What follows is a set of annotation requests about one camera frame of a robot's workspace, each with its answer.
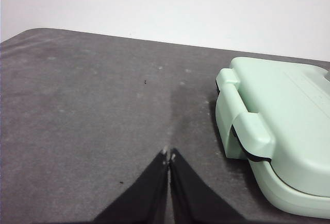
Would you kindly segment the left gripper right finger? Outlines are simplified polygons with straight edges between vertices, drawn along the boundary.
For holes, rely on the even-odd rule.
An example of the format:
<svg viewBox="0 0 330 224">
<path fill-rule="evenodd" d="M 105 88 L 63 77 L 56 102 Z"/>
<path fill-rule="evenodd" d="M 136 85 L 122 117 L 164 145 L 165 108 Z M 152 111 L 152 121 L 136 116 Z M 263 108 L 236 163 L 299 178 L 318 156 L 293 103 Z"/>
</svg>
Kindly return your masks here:
<svg viewBox="0 0 330 224">
<path fill-rule="evenodd" d="M 217 195 L 173 148 L 169 160 L 176 223 L 245 223 L 245 218 Z"/>
</svg>

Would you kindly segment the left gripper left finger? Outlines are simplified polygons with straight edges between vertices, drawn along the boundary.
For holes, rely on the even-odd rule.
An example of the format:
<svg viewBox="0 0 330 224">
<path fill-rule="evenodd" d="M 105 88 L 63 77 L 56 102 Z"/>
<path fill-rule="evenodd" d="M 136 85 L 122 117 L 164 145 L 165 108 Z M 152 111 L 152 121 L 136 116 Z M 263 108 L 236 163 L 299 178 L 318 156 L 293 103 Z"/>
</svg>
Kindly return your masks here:
<svg viewBox="0 0 330 224">
<path fill-rule="evenodd" d="M 161 150 L 138 179 L 94 223 L 164 223 L 168 190 L 167 151 Z"/>
</svg>

